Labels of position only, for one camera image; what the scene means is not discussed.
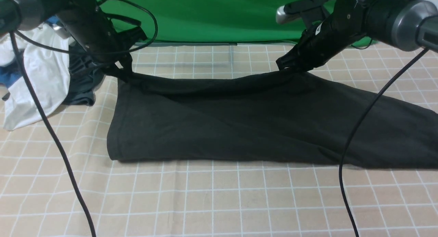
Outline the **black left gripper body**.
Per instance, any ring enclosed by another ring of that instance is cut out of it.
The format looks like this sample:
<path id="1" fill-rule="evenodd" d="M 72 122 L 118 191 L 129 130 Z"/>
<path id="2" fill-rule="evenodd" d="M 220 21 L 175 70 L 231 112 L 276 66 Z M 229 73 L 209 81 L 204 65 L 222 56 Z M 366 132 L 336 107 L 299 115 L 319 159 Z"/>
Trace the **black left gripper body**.
<path id="1" fill-rule="evenodd" d="M 132 67 L 132 56 L 127 52 L 132 46 L 131 29 L 116 32 L 106 14 L 95 8 L 69 8 L 56 16 L 94 62 Z"/>

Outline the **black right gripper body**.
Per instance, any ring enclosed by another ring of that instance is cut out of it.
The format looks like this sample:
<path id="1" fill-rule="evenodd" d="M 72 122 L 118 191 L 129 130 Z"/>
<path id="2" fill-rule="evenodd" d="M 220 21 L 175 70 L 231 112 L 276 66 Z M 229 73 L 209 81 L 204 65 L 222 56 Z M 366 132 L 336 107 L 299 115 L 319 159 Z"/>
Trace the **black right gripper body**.
<path id="1" fill-rule="evenodd" d="M 323 66 L 365 36 L 366 11 L 334 11 L 309 28 L 292 49 L 291 67 L 309 71 Z"/>

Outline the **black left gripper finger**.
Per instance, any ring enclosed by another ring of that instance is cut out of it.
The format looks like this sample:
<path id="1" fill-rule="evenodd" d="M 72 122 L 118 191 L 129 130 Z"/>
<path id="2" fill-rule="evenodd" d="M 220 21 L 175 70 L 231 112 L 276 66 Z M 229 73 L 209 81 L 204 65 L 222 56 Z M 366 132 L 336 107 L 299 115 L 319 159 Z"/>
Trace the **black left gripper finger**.
<path id="1" fill-rule="evenodd" d="M 121 42 L 121 51 L 128 51 L 136 42 L 148 39 L 144 30 L 140 26 L 121 31 L 118 33 L 118 38 Z M 120 56 L 120 64 L 127 72 L 132 71 L 132 56 L 130 52 L 125 52 Z"/>

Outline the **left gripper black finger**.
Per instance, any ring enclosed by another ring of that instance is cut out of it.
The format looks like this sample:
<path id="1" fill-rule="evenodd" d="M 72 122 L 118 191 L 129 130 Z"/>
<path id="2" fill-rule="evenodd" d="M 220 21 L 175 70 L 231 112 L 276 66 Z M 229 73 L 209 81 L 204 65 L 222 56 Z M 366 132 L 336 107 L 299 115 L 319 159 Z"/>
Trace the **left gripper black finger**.
<path id="1" fill-rule="evenodd" d="M 95 72 L 123 80 L 126 79 L 126 76 L 124 76 L 126 70 L 117 67 L 115 62 L 100 63 L 95 62 L 92 56 L 89 55 L 80 53 L 70 54 L 70 77 L 72 79 L 79 79 L 92 75 Z"/>

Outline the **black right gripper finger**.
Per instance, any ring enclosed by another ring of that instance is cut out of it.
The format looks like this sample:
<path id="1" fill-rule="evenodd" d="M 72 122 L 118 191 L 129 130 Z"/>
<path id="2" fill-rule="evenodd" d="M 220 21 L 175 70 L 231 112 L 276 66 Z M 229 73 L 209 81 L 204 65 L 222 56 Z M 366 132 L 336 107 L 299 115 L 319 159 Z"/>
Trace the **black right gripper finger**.
<path id="1" fill-rule="evenodd" d="M 309 62 L 305 61 L 305 58 L 300 55 L 298 47 L 291 48 L 288 53 L 279 57 L 275 63 L 279 70 L 286 68 L 294 68 L 302 71 L 313 70 L 313 66 Z"/>

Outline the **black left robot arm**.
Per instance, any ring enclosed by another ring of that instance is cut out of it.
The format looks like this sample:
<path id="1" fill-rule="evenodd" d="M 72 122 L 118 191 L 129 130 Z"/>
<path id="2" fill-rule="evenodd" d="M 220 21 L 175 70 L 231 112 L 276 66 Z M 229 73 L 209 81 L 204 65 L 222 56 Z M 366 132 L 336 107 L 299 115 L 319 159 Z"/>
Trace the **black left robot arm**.
<path id="1" fill-rule="evenodd" d="M 105 13 L 107 0 L 1 0 L 1 33 L 30 31 L 57 17 L 82 47 L 68 51 L 73 77 L 95 70 L 127 82 L 133 76 L 131 47 L 147 39 L 139 20 Z"/>

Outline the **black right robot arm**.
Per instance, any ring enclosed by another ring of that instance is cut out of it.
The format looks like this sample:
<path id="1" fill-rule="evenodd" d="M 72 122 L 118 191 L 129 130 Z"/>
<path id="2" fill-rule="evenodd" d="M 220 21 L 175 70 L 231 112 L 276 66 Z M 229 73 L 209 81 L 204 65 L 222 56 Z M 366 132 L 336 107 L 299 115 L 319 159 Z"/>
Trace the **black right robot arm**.
<path id="1" fill-rule="evenodd" d="M 276 22 L 302 19 L 306 28 L 276 64 L 313 70 L 365 37 L 405 52 L 437 52 L 437 18 L 426 0 L 297 0 L 278 8 Z"/>

